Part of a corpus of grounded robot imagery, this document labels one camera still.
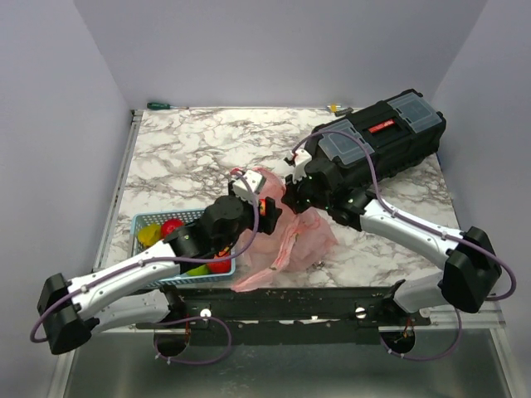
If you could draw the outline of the pink plastic bag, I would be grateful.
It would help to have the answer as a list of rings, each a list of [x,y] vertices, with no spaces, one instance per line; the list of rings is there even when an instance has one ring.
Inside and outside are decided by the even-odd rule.
[[[275,231],[257,234],[241,256],[249,270],[231,286],[238,293],[268,287],[283,273],[305,271],[338,244],[329,223],[314,208],[296,215],[281,202],[285,184],[263,167],[254,170],[265,177],[259,198],[274,199],[282,214]]]

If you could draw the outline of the green fake fruit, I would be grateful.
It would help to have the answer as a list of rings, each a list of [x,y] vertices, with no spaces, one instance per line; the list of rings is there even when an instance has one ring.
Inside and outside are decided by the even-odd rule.
[[[207,265],[200,265],[194,269],[190,269],[186,276],[188,277],[199,277],[199,276],[206,276],[210,274],[210,269]]]

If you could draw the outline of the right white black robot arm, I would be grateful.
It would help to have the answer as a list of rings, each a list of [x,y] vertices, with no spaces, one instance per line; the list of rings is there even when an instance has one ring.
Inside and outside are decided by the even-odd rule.
[[[446,304],[478,313],[489,300],[502,267],[483,230],[460,231],[400,211],[375,189],[349,186],[336,165],[323,158],[297,153],[288,163],[294,171],[285,179],[282,201],[291,210],[324,210],[336,223],[391,240],[439,269],[392,286],[381,307],[388,323],[398,325],[422,308]]]

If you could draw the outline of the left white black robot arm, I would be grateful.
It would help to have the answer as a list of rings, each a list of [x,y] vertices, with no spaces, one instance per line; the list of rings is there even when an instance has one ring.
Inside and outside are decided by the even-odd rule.
[[[196,220],[121,263],[73,279],[61,273],[48,277],[37,302],[40,317],[35,325],[45,335],[38,337],[32,330],[31,341],[47,343],[54,355],[75,350],[104,327],[107,307],[131,298],[148,284],[217,261],[217,255],[246,230],[272,234],[281,213],[270,197],[245,201],[222,196]]]

